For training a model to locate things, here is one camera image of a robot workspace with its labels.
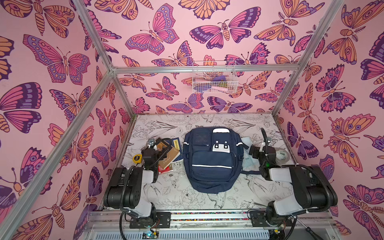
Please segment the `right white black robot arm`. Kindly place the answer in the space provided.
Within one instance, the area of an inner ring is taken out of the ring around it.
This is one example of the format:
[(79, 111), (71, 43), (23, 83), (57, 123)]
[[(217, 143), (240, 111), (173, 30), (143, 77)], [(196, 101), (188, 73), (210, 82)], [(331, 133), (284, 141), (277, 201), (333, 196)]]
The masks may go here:
[(269, 225), (279, 225), (289, 216), (326, 212), (338, 204), (338, 196), (319, 166), (289, 165), (288, 152), (271, 146), (252, 145), (248, 154), (259, 162), (257, 174), (267, 181), (289, 183), (293, 188), (291, 195), (266, 206)]

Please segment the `black handled screwdriver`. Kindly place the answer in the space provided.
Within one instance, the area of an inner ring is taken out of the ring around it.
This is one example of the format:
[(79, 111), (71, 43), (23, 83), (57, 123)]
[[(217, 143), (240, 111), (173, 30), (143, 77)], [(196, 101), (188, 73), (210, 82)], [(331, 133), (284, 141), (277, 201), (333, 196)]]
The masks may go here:
[(322, 237), (316, 234), (310, 227), (306, 226), (301, 220), (299, 220), (298, 217), (296, 217), (295, 220), (306, 229), (306, 232), (309, 233), (314, 240), (324, 240)]

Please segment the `clear tape roll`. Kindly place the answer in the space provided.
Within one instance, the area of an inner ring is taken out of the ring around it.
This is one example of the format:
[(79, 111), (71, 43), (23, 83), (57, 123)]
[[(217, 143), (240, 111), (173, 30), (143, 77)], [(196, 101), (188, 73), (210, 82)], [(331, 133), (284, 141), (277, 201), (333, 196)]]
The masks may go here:
[(291, 159), (290, 153), (283, 149), (276, 150), (276, 164), (279, 166), (286, 165)]

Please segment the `clear plastic pouch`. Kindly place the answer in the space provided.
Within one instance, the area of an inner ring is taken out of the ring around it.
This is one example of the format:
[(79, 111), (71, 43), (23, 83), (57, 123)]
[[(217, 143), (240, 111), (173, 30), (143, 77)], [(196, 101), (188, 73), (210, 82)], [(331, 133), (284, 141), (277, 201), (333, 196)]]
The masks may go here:
[(244, 159), (243, 159), (243, 171), (258, 171), (259, 170), (259, 161), (257, 159), (252, 158), (249, 155), (249, 151), (251, 148), (252, 140), (250, 137), (241, 138), (243, 142), (243, 150), (244, 150)]

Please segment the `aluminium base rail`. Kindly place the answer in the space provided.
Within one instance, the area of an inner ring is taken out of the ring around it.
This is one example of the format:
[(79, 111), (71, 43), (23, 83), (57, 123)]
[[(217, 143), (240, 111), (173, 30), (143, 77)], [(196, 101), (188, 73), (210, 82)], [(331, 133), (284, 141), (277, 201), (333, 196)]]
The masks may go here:
[[(158, 211), (159, 221), (149, 229), (139, 227), (119, 211), (94, 212), (86, 226), (84, 240), (313, 240), (293, 218), (271, 226), (262, 210)], [(324, 240), (342, 239), (331, 215), (312, 213), (298, 217)]]

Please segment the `navy blue student backpack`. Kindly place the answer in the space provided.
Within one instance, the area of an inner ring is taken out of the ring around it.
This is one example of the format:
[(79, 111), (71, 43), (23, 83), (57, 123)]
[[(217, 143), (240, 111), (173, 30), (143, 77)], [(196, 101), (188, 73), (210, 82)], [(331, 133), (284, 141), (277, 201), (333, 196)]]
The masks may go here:
[(183, 142), (184, 166), (192, 187), (200, 193), (218, 194), (230, 190), (240, 174), (260, 175), (243, 170), (244, 147), (232, 129), (192, 129)]

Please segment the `dark blue book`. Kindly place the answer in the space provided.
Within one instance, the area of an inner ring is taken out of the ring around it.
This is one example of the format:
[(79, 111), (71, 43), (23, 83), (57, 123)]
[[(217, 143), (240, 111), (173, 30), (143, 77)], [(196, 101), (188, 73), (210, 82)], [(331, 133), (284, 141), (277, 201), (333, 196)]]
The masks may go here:
[(174, 162), (182, 161), (184, 155), (183, 155), (183, 145), (181, 144), (180, 139), (179, 138), (173, 138), (172, 139), (172, 146), (174, 148), (176, 148), (179, 151), (179, 153), (180, 153), (178, 155), (178, 157), (174, 160)]

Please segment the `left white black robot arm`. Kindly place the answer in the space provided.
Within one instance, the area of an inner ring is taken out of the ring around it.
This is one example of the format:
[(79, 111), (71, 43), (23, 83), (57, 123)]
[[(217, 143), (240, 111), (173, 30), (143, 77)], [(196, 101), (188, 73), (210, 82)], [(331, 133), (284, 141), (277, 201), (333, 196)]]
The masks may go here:
[(154, 204), (144, 198), (144, 187), (157, 181), (159, 161), (166, 155), (165, 148), (146, 148), (142, 151), (142, 167), (116, 168), (104, 194), (104, 206), (120, 210), (123, 217), (129, 215), (141, 227), (154, 226), (158, 222), (157, 211)]

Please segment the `yellow tape measure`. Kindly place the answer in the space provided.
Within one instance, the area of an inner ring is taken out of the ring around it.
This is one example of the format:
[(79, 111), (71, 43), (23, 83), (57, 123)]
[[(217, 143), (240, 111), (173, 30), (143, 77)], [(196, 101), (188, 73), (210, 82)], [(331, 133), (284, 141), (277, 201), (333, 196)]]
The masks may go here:
[(135, 155), (133, 157), (133, 163), (136, 164), (136, 165), (141, 164), (142, 160), (143, 160), (143, 156), (142, 155)]

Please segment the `brown gold hardcover book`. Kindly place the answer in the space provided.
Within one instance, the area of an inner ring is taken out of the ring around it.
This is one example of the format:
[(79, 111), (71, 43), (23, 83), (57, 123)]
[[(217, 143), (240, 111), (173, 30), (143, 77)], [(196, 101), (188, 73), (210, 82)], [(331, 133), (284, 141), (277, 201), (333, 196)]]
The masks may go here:
[[(172, 140), (167, 141), (167, 144), (165, 144), (164, 142), (157, 144), (157, 149), (158, 151), (166, 150), (168, 148), (168, 145), (172, 146)], [(179, 151), (172, 146), (171, 149), (167, 151), (166, 156), (162, 160), (159, 160), (159, 166), (165, 169), (167, 166), (171, 165), (171, 163), (174, 162), (174, 160), (178, 157), (179, 154)]]

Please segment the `red thin booklet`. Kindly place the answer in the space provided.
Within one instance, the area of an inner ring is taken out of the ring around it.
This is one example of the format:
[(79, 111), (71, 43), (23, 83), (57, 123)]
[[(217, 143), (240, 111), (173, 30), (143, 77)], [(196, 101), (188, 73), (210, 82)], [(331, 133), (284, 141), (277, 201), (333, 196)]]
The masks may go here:
[(159, 174), (165, 174), (173, 171), (173, 166), (169, 165), (165, 169), (162, 168), (161, 166), (158, 166), (158, 172)]

